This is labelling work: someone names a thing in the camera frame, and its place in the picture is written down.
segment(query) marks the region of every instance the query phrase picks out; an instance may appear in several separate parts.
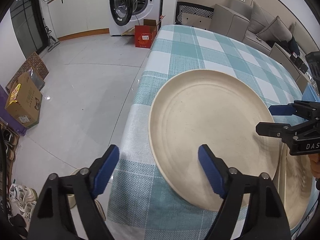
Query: brown cardboard box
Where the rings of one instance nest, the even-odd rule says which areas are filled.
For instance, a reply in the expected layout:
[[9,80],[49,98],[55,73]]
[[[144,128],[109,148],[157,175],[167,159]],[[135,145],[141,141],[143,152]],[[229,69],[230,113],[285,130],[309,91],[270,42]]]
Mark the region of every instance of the brown cardboard box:
[[42,94],[32,82],[28,72],[18,77],[12,87],[5,109],[26,128],[39,123]]
[[18,81],[18,77],[28,71],[28,69],[32,67],[36,73],[44,80],[44,78],[49,74],[49,71],[45,64],[43,63],[42,59],[39,57],[38,54],[35,52],[22,64],[22,66],[18,69],[15,73],[13,78],[9,81],[6,85],[6,90],[10,93],[12,86],[15,82]]

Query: checkered tablecloth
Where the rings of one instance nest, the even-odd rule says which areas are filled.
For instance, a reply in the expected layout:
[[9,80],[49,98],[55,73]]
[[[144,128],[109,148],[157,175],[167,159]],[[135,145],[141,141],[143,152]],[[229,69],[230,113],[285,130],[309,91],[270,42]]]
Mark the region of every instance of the checkered tablecloth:
[[[158,90],[174,75],[204,68],[240,79],[268,107],[302,97],[285,68],[256,49],[193,27],[162,27],[131,106],[113,174],[107,225],[115,239],[202,240],[211,227],[217,213],[192,206],[170,188],[155,164],[148,139],[149,111]],[[296,116],[274,120],[302,122]],[[241,209],[234,234],[241,232],[246,211]]]

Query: beige plate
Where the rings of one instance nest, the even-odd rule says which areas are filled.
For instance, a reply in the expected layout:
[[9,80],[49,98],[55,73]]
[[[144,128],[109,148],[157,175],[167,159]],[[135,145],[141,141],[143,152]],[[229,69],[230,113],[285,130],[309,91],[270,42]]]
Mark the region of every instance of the beige plate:
[[[259,136],[255,127],[273,118],[259,96],[227,74],[199,69],[174,76],[157,93],[149,115],[149,141],[169,185],[200,208],[218,211],[222,203],[198,161],[207,144],[229,167],[243,174],[274,177],[279,139]],[[242,206],[248,204],[244,198]]]
[[284,209],[290,230],[301,221],[309,203],[312,173],[307,155],[291,156],[287,147],[287,169]]

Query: sticker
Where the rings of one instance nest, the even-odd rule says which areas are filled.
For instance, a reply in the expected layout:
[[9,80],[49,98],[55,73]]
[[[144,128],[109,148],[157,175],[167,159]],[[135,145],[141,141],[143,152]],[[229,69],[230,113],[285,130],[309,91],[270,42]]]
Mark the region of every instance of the sticker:
[[15,87],[15,89],[12,90],[11,95],[10,95],[9,105],[17,102],[17,95],[18,95],[20,87],[21,87],[21,84],[18,84]]
[[30,122],[30,119],[27,115],[18,117],[21,123]]

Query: tile floor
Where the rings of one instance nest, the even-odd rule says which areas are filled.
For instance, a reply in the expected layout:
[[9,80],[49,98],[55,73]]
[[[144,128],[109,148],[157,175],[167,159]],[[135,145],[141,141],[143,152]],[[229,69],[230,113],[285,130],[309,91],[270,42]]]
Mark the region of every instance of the tile floor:
[[[12,180],[39,194],[50,173],[67,176],[120,145],[148,52],[135,48],[133,37],[106,34],[63,41],[46,53],[40,122],[20,138]],[[105,213],[111,183],[98,197]],[[72,215],[86,238],[76,208]]]

